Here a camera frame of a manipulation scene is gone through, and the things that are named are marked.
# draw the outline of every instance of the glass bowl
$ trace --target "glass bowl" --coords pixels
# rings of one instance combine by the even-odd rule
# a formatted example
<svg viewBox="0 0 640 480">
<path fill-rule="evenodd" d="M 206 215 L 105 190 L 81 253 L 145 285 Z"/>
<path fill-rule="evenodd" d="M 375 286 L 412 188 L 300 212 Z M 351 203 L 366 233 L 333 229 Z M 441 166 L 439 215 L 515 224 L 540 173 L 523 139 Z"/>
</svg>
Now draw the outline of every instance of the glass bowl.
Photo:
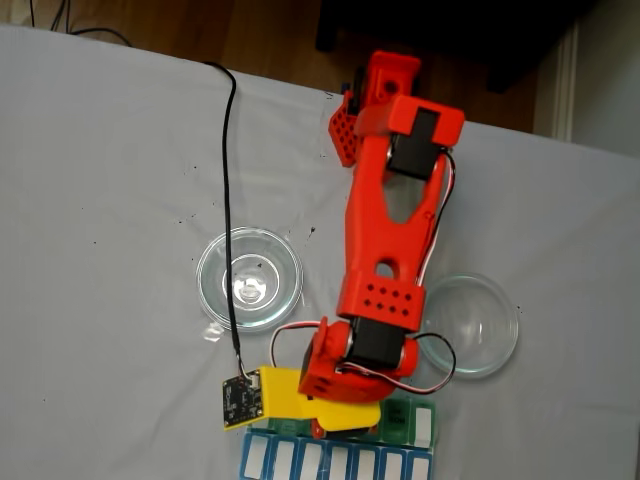
<svg viewBox="0 0 640 480">
<path fill-rule="evenodd" d="M 518 340 L 518 313 L 502 288 L 476 273 L 458 273 L 427 289 L 423 331 L 443 335 L 456 352 L 456 374 L 481 378 L 509 359 Z M 443 371 L 451 354 L 441 340 L 419 340 L 427 358 Z"/>
<path fill-rule="evenodd" d="M 226 329 L 226 240 L 222 234 L 209 244 L 198 263 L 196 278 L 205 312 Z M 302 264 L 291 246 L 268 230 L 231 230 L 233 304 L 239 331 L 258 331 L 284 320 L 302 291 Z"/>
</svg>

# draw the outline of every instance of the black cable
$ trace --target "black cable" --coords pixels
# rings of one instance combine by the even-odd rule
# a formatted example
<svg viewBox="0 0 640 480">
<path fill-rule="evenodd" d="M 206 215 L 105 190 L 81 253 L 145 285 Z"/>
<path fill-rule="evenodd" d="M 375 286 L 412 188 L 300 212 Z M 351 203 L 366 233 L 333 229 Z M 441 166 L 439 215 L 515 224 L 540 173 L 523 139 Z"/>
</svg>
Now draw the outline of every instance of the black cable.
<svg viewBox="0 0 640 480">
<path fill-rule="evenodd" d="M 413 339 L 414 340 L 419 340 L 419 339 L 424 338 L 424 337 L 433 337 L 433 338 L 438 338 L 438 339 L 442 340 L 444 342 L 444 344 L 447 346 L 447 348 L 449 349 L 449 351 L 451 352 L 451 369 L 449 370 L 449 373 L 447 374 L 445 379 L 442 381 L 442 383 L 440 383 L 431 392 L 431 393 L 434 393 L 434 392 L 437 392 L 438 390 L 440 390 L 442 387 L 444 387 L 447 383 L 449 383 L 451 381 L 451 379 L 453 378 L 453 374 L 456 373 L 456 364 L 458 363 L 458 359 L 456 358 L 456 351 L 453 349 L 453 346 L 451 345 L 451 343 L 449 343 L 449 340 L 444 338 L 439 333 L 432 333 L 432 332 L 419 333 L 415 337 L 413 337 Z"/>
<path fill-rule="evenodd" d="M 53 18 L 53 23 L 51 24 L 51 31 L 56 31 L 58 29 L 58 22 L 62 17 L 62 12 L 64 11 L 64 6 L 67 4 L 67 0 L 62 0 L 60 2 L 60 6 L 58 7 L 58 11 L 56 12 L 56 16 Z"/>
<path fill-rule="evenodd" d="M 444 207 L 447 206 L 447 202 L 449 201 L 449 197 L 451 197 L 451 192 L 453 192 L 453 187 L 456 184 L 456 162 L 453 159 L 453 156 L 451 156 L 451 153 L 449 152 L 449 149 L 447 148 L 443 148 L 442 149 L 442 153 L 444 153 L 447 158 L 449 159 L 449 166 L 451 168 L 451 190 L 449 191 L 449 194 L 447 196 L 444 197 L 444 199 L 442 200 L 442 206 L 440 207 L 440 211 L 438 212 L 438 217 L 436 218 L 436 224 L 433 227 L 433 233 L 431 234 L 431 240 L 428 243 L 428 245 L 431 245 L 431 242 L 434 241 L 436 233 L 438 232 L 438 227 L 440 226 L 440 219 L 442 218 L 442 212 L 444 212 Z"/>
<path fill-rule="evenodd" d="M 229 310 L 229 324 L 231 325 L 231 340 L 233 341 L 233 349 L 238 359 L 238 368 L 240 374 L 247 378 L 242 363 L 242 354 L 240 352 L 240 336 L 238 335 L 238 324 L 236 321 L 236 310 L 233 305 L 233 273 L 231 265 L 231 200 L 229 197 L 229 163 L 227 161 L 227 133 L 229 131 L 229 117 L 231 116 L 231 106 L 233 105 L 233 97 L 236 94 L 236 79 L 229 70 L 215 62 L 204 62 L 205 65 L 214 67 L 223 72 L 231 80 L 231 92 L 227 100 L 227 108 L 224 112 L 224 123 L 222 125 L 222 183 L 224 184 L 224 232 L 225 232 L 225 260 L 227 266 L 227 308 Z"/>
<path fill-rule="evenodd" d="M 276 331 L 273 333 L 273 338 L 271 339 L 269 356 L 271 357 L 272 367 L 277 367 L 276 355 L 274 353 L 274 350 L 276 345 L 276 338 L 278 338 L 278 335 L 280 335 L 280 332 L 284 332 L 285 330 L 298 330 L 300 328 L 318 328 L 318 325 L 292 325 L 292 326 L 285 325 L 285 327 L 286 328 L 276 329 Z"/>
<path fill-rule="evenodd" d="M 69 35 L 84 35 L 85 33 L 93 33 L 93 32 L 110 33 L 118 37 L 120 40 L 122 40 L 127 47 L 133 47 L 133 45 L 131 45 L 131 42 L 127 40 L 124 35 L 122 35 L 120 32 L 112 28 L 82 28 L 80 30 L 73 30 L 69 32 Z"/>
</svg>

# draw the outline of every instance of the red bracket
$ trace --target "red bracket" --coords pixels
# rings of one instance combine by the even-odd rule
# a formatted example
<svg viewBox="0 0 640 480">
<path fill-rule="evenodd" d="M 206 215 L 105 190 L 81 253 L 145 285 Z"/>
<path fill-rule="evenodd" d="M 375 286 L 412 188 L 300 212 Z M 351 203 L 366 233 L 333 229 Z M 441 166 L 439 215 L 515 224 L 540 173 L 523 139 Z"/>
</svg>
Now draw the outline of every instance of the red bracket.
<svg viewBox="0 0 640 480">
<path fill-rule="evenodd" d="M 438 158 L 420 204 L 405 223 L 396 223 L 388 215 L 383 191 L 389 175 L 387 163 L 393 155 L 391 140 L 425 135 L 424 127 L 414 131 L 423 110 L 437 115 L 430 131 L 430 140 L 437 147 L 455 145 L 464 123 L 459 110 L 409 96 L 419 68 L 418 59 L 376 52 L 367 69 L 359 114 L 349 114 L 353 97 L 347 92 L 329 124 L 342 165 L 357 163 L 345 218 L 347 269 L 336 313 L 346 320 L 386 323 L 406 333 L 417 332 L 422 321 L 425 290 L 416 284 L 416 278 L 435 227 L 447 159 L 435 150 Z M 392 278 L 376 274 L 380 264 L 391 268 Z M 328 325 L 327 318 L 322 319 L 303 366 L 300 392 L 355 403 L 391 394 L 395 387 L 388 381 L 340 369 L 348 357 L 352 334 L 348 321 Z M 417 362 L 417 342 L 405 337 L 399 365 L 381 373 L 393 379 L 409 376 Z"/>
</svg>

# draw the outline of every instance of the white wall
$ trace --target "white wall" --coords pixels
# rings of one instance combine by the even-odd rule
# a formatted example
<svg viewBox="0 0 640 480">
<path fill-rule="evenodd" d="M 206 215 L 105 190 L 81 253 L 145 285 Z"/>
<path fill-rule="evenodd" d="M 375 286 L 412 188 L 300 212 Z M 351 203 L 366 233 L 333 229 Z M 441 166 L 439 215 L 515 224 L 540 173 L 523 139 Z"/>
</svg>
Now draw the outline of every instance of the white wall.
<svg viewBox="0 0 640 480">
<path fill-rule="evenodd" d="M 640 0 L 603 0 L 579 23 L 571 140 L 640 158 Z"/>
<path fill-rule="evenodd" d="M 534 133 L 640 158 L 640 0 L 600 0 L 542 62 Z"/>
</svg>

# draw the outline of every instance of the yellow 3d-printed part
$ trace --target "yellow 3d-printed part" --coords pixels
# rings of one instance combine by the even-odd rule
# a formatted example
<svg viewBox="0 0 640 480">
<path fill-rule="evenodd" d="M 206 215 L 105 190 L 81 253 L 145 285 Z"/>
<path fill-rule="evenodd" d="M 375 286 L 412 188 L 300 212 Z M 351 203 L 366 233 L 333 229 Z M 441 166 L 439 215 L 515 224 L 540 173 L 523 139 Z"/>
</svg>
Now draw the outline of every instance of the yellow 3d-printed part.
<svg viewBox="0 0 640 480">
<path fill-rule="evenodd" d="M 260 367 L 262 390 L 261 415 L 250 420 L 225 426 L 226 430 L 241 427 L 266 418 L 315 418 L 329 432 L 368 428 L 380 421 L 380 404 L 342 403 L 307 397 L 298 393 L 300 370 L 291 368 Z"/>
</svg>

